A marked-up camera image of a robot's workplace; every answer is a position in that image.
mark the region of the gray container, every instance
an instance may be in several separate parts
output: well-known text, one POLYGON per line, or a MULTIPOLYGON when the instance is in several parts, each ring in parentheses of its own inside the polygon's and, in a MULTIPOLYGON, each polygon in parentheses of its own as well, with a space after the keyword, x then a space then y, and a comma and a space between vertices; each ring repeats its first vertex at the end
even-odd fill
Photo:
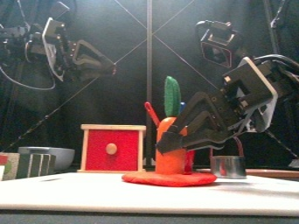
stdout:
POLYGON ((210 170, 218 178, 245 179, 248 177, 246 158, 241 142, 238 142, 238 152, 238 156, 214 156, 213 149, 210 149, 210 170))
POLYGON ((65 171, 71 167, 71 163, 75 156, 75 150, 53 147, 19 147, 18 152, 21 154, 51 154, 57 156, 57 162, 54 170, 57 172, 65 171))

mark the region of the metal cup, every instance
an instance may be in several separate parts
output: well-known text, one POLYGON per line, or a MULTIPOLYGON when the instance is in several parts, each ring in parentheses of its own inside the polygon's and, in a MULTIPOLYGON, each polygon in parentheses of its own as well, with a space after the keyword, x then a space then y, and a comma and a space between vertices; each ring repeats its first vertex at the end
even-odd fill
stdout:
POLYGON ((245 179, 248 177, 244 148, 238 147, 240 156, 213 156, 210 149, 210 170, 218 178, 245 179))

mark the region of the red wooden box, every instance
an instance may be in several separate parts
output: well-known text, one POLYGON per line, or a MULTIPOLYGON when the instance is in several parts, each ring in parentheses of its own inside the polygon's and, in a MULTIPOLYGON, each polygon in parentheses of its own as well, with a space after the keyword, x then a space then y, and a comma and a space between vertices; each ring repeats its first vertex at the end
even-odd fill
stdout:
POLYGON ((85 130, 79 172, 143 170, 146 126, 82 124, 85 130))

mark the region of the white table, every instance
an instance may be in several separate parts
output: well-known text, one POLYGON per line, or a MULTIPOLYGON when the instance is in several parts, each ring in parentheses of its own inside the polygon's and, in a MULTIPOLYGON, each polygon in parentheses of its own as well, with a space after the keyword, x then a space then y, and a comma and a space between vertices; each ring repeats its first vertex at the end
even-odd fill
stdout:
POLYGON ((299 182, 249 176, 211 185, 130 184, 122 174, 67 173, 0 182, 0 209, 130 214, 299 215, 299 182))

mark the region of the black background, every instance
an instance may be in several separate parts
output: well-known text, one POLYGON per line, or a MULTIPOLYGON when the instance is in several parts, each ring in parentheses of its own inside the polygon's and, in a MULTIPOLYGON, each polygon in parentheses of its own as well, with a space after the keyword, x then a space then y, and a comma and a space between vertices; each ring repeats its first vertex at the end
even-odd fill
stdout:
MULTIPOLYGON (((5 27, 23 25, 15 1, 13 11, 5 16, 11 1, 0 1, 0 24, 5 27)), ((30 24, 45 26, 50 8, 57 1, 41 2, 35 14, 35 1, 23 0, 23 11, 30 24)), ((274 53, 265 1, 261 0, 154 0, 149 17, 146 0, 78 0, 63 1, 71 8, 69 35, 71 40, 85 39, 117 62, 117 75, 102 77, 93 84, 58 81, 53 91, 34 91, 18 87, 0 78, 0 147, 18 151, 19 146, 51 146, 77 150, 75 164, 81 163, 83 143, 82 124, 149 125, 145 102, 153 101, 161 119, 165 118, 165 79, 173 76, 187 102, 198 91, 210 92, 222 86, 221 76, 229 71, 202 57, 201 37, 195 25, 202 20, 232 22, 234 30, 245 36, 246 48, 256 56, 274 53), (153 49, 147 49, 147 23, 153 23, 153 49), (149 51, 153 65, 149 69, 149 51), (149 70, 151 91, 149 92, 149 70), (42 126, 14 147, 10 144, 47 116, 59 109, 42 126)), ((280 1, 272 1, 277 14, 280 1)), ((299 61, 298 40, 299 3, 289 3, 285 26, 277 29, 281 54, 299 61)), ((49 87, 51 75, 42 62, 15 63, 19 68, 7 71, 13 77, 38 87, 49 87)), ((146 142, 146 155, 155 154, 155 127, 146 142)), ((288 127, 286 108, 276 110, 272 131, 285 144, 299 153, 296 134, 288 127)), ((241 136, 250 167, 286 167, 292 154, 265 133, 241 136)), ((220 153, 236 153, 236 143, 229 141, 220 153)), ((197 152, 197 165, 209 165, 209 151, 197 152)))

